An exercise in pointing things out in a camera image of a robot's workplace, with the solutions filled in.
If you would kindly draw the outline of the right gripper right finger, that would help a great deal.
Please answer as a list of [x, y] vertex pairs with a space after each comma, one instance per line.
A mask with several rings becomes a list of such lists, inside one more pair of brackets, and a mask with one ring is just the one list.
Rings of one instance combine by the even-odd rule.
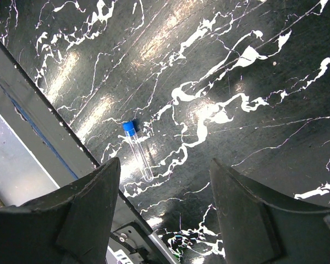
[[330, 208], [294, 199], [213, 159], [226, 263], [330, 263]]

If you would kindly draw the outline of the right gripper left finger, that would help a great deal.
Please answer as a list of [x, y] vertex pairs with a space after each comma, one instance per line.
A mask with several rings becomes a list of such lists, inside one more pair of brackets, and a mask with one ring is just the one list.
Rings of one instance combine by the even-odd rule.
[[105, 263], [120, 160], [21, 206], [0, 208], [0, 263]]

